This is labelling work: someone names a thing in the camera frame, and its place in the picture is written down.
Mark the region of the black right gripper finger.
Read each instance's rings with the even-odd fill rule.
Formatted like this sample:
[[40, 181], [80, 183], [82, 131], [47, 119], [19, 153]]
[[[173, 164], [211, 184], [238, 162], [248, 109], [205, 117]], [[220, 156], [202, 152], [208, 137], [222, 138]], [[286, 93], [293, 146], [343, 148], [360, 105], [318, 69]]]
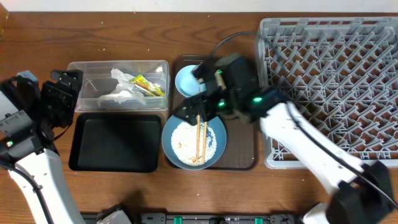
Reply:
[[201, 109], [202, 120], [207, 122], [217, 117], [222, 108], [218, 105], [205, 105]]
[[197, 116], [204, 115], [205, 103], [201, 96], [186, 98], [174, 109], [174, 116], [192, 126], [198, 123]]

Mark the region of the wooden chopstick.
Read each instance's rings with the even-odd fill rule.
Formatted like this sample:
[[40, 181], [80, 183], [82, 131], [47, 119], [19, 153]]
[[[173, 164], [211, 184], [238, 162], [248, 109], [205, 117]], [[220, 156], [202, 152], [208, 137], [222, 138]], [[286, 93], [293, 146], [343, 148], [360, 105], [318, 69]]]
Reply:
[[202, 162], [205, 163], [205, 154], [206, 154], [206, 134], [207, 134], [207, 127], [208, 127], [208, 122], [204, 122], [204, 128], [203, 128], [203, 150], [202, 150]]
[[200, 151], [200, 114], [198, 113], [197, 114], [197, 148], [196, 148], [195, 162], [198, 162], [199, 151]]

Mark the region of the yellow green snack wrapper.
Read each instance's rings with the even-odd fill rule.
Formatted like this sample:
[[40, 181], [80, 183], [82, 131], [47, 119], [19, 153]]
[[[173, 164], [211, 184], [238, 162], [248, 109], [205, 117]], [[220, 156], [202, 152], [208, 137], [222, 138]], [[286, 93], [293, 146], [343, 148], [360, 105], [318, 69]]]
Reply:
[[133, 77], [129, 80], [129, 83], [135, 84], [141, 91], [149, 96], [164, 96], [164, 92], [158, 85], [153, 84], [147, 80], [142, 74]]

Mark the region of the white napkin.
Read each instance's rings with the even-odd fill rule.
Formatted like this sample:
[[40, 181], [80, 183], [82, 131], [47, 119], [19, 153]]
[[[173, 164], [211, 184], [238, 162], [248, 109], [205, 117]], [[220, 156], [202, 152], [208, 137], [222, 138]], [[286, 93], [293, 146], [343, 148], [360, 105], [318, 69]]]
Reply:
[[113, 68], [111, 70], [111, 78], [116, 79], [118, 84], [110, 94], [103, 95], [98, 98], [97, 104], [99, 106], [109, 100], [115, 101], [119, 104], [127, 100], [137, 100], [138, 102], [145, 104], [144, 94], [134, 83], [130, 82], [134, 76], [124, 73], [117, 68]]

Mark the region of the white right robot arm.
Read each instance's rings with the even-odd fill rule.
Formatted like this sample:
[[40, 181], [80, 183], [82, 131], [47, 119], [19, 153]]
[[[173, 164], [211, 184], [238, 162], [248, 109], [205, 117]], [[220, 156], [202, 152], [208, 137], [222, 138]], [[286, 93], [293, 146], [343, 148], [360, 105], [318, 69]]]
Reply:
[[182, 101], [175, 116], [195, 125], [235, 115], [257, 122], [261, 131], [285, 146], [319, 180], [330, 196], [300, 219], [302, 223], [377, 223], [397, 210], [388, 168], [365, 164], [315, 128], [282, 91], [260, 86], [249, 60], [232, 54], [194, 67], [206, 86]]

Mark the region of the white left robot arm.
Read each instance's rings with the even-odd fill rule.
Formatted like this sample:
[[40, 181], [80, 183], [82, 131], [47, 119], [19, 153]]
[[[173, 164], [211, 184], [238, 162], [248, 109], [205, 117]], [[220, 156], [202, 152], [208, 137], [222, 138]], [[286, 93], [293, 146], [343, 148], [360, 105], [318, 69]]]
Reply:
[[22, 191], [36, 223], [84, 223], [67, 186], [55, 128], [73, 123], [83, 72], [52, 70], [40, 84], [30, 72], [1, 82], [1, 167]]

